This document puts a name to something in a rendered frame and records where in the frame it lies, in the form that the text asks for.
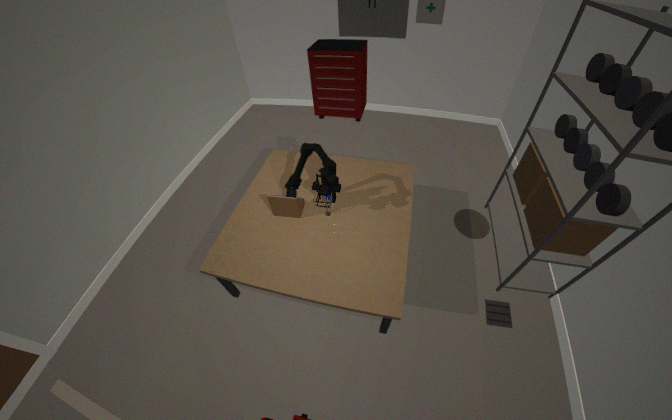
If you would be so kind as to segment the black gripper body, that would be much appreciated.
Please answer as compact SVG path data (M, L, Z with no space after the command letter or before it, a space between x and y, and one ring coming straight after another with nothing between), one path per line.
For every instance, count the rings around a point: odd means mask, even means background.
M322 181L322 180L321 180L321 185L322 185L322 184L327 185L328 183L325 182L325 181ZM320 189L321 189L321 185L320 185L320 182L313 182L312 190L318 190L318 189L320 190ZM329 184L328 184L328 185L329 185ZM331 185L329 185L329 186L330 186L330 188L331 188L330 190L332 190L332 191L334 191L334 192L340 192L340 190L341 190L341 184L338 184L336 187L332 187Z

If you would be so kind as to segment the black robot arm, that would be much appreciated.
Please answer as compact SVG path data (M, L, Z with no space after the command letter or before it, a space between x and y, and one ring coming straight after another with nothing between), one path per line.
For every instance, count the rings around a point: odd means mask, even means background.
M316 143L303 143L301 148L301 155L298 160L297 166L295 167L294 173L289 177L288 182L286 183L286 196L285 197L296 197L297 191L302 179L300 175L304 164L307 158L312 154L312 152L321 158L323 167L319 169L321 174L321 180L327 182L332 187L336 187L339 184L339 177L336 176L336 163L329 158L321 146ZM329 171L331 170L331 171ZM331 188L329 185L321 185L320 194L327 196L331 194ZM293 188L292 188L293 187Z

